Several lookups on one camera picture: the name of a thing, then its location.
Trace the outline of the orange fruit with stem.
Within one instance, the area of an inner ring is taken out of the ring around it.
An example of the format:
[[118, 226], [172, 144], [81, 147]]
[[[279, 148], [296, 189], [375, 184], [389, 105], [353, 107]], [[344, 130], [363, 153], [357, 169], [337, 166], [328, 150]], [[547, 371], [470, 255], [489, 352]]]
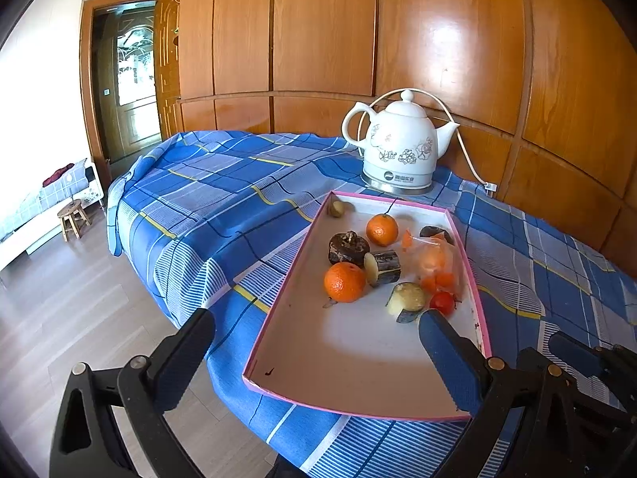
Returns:
[[395, 243], [399, 237], [399, 224], [390, 214], [395, 202], [396, 199], [391, 202], [384, 213], [376, 214], [367, 222], [367, 239], [377, 246], [388, 247]]

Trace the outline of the small yellow round fruit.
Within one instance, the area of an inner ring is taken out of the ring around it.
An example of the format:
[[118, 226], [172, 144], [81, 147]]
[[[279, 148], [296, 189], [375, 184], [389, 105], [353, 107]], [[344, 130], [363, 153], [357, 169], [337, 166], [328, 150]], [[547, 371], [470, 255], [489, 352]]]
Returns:
[[340, 218], [346, 212], [346, 204], [340, 199], [331, 199], [328, 203], [327, 213], [330, 217]]

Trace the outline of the small wooden stool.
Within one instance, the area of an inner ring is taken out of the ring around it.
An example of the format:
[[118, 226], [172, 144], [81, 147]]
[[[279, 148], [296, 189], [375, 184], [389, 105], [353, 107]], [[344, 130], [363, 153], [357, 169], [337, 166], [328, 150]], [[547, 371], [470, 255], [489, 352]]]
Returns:
[[61, 223], [62, 236], [65, 243], [68, 242], [68, 229], [71, 229], [77, 239], [81, 237], [82, 225], [92, 225], [88, 213], [85, 211], [81, 200], [72, 200], [58, 210], [57, 217]]

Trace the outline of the blue plaid tablecloth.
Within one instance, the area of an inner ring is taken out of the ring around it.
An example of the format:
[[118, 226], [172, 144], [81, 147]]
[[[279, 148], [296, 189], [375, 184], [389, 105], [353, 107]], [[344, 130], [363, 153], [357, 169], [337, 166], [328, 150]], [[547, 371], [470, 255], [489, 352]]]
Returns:
[[[217, 332], [206, 356], [220, 400], [313, 477], [427, 477], [458, 422], [394, 422], [296, 407], [249, 391], [248, 354], [302, 236], [332, 190], [360, 192], [361, 159], [342, 139], [238, 131], [179, 134], [111, 184], [107, 239], [175, 325], [201, 306]], [[496, 355], [545, 350], [562, 330], [636, 344], [636, 284], [594, 249], [438, 168], [424, 204], [463, 239]]]

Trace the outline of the pink-edged white box tray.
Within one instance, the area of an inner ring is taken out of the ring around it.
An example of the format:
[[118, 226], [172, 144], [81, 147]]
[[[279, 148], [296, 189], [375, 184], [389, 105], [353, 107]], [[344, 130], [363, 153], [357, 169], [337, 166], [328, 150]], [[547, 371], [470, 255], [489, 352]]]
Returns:
[[453, 329], [484, 356], [491, 346], [469, 258], [449, 210], [366, 194], [329, 192], [326, 202], [346, 206], [340, 218], [320, 206], [285, 276], [243, 370], [251, 390], [333, 413], [400, 421], [459, 421], [469, 416], [450, 396], [419, 338], [419, 324], [396, 323], [385, 308], [392, 285], [366, 287], [352, 303], [333, 303], [323, 278], [330, 238], [364, 234], [367, 222], [388, 212], [399, 230], [419, 234], [426, 225], [455, 240], [460, 302]]

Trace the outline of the pale-cut sugarcane piece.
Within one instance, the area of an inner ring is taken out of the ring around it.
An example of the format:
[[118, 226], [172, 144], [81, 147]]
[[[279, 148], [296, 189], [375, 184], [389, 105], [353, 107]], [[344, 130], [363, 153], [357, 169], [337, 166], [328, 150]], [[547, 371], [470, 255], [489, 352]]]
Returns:
[[387, 312], [399, 324], [409, 324], [429, 306], [428, 294], [415, 283], [396, 284], [385, 303]]

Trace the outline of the white ceramic electric kettle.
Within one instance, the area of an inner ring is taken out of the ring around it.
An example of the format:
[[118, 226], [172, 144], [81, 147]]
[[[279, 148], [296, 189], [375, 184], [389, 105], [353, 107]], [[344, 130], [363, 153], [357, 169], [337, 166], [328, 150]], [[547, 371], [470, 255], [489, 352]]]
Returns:
[[[433, 182], [437, 161], [447, 152], [459, 124], [449, 118], [440, 127], [433, 125], [414, 96], [416, 88], [400, 88], [399, 99], [381, 111], [357, 102], [341, 124], [347, 143], [363, 151], [361, 179], [367, 186], [398, 195], [423, 194]], [[369, 128], [363, 139], [349, 135], [355, 114], [366, 114]]]

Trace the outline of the wooden panel wardrobe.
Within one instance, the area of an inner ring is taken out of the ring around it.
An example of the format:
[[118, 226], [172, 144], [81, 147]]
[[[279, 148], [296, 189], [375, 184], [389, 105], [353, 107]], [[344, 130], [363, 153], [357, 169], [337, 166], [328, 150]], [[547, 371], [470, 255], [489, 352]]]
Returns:
[[604, 0], [158, 0], [164, 135], [336, 136], [418, 88], [444, 156], [498, 198], [636, 270], [636, 40]]

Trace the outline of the small red fruit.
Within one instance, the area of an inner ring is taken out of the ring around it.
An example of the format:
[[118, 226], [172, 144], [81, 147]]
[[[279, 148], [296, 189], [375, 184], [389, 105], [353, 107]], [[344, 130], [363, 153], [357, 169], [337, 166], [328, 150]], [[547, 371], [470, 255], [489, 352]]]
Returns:
[[449, 317], [453, 312], [455, 312], [455, 295], [449, 291], [441, 290], [435, 292], [432, 295], [429, 308], [431, 310], [440, 312], [445, 317]]

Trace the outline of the white bench with cushion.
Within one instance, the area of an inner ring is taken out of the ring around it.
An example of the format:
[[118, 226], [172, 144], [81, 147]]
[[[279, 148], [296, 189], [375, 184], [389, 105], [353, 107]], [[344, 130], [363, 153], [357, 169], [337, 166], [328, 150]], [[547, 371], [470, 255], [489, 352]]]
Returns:
[[57, 213], [72, 201], [86, 210], [104, 197], [90, 159], [73, 164], [57, 180], [31, 192], [18, 205], [1, 206], [1, 269], [23, 253], [31, 254], [62, 231]]

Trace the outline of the dark sugarcane piece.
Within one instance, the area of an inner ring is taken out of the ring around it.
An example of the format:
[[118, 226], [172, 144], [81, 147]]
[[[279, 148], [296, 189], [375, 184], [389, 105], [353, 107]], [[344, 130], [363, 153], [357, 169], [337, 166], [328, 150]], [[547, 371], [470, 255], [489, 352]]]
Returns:
[[364, 270], [371, 287], [396, 283], [402, 274], [401, 262], [396, 251], [377, 251], [364, 256]]

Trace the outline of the wooden glass door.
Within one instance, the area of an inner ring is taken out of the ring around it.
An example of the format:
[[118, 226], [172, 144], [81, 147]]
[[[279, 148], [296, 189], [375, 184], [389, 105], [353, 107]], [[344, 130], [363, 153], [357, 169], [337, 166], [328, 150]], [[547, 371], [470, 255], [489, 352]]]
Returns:
[[154, 65], [156, 0], [83, 0], [80, 94], [100, 184], [159, 143]]

